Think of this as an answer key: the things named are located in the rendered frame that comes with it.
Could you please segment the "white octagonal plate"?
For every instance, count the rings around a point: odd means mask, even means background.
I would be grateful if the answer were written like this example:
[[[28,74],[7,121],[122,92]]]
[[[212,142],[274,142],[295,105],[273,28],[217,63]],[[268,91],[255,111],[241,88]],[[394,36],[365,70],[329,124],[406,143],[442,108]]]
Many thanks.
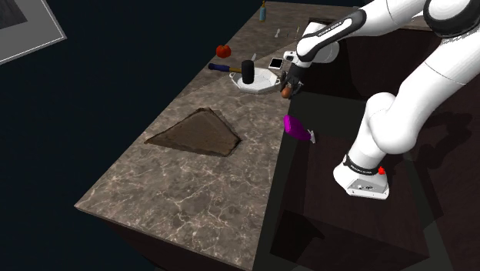
[[[229,77],[240,91],[251,94],[268,92],[280,84],[280,78],[269,69],[264,68],[255,68],[254,82],[252,84],[245,84],[240,73],[231,72]]]

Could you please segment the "purple spray bottle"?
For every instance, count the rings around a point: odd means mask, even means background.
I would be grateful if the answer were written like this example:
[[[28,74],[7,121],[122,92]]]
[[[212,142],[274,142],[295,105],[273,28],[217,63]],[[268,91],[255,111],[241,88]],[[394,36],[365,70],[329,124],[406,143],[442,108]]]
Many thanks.
[[[310,141],[316,143],[315,134],[310,129],[305,129],[302,123],[291,115],[285,115],[283,118],[285,132],[297,140]]]

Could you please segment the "brown recessed sink basin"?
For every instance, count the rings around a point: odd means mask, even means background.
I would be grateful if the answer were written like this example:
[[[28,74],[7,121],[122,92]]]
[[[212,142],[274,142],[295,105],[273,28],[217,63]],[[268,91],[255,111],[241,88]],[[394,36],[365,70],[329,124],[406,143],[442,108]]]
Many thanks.
[[[172,127],[146,139],[145,144],[227,157],[241,141],[213,110],[199,108]]]

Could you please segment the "dark robot stand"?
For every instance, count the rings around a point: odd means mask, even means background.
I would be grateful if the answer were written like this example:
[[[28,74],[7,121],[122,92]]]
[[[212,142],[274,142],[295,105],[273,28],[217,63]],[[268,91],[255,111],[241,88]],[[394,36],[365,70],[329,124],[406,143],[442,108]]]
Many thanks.
[[[349,196],[332,175],[367,99],[396,93],[439,44],[419,22],[348,38],[313,65],[288,114],[315,143],[282,139],[262,240],[291,271],[480,271],[480,76],[442,103],[415,148],[382,161],[385,200]]]

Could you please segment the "grey framed wall picture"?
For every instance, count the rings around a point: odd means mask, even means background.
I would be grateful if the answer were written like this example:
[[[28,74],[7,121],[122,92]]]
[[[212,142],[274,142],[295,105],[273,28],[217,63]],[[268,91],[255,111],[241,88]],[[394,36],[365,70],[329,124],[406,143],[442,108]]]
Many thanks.
[[[12,0],[26,22],[0,28],[0,65],[67,39],[47,0]]]

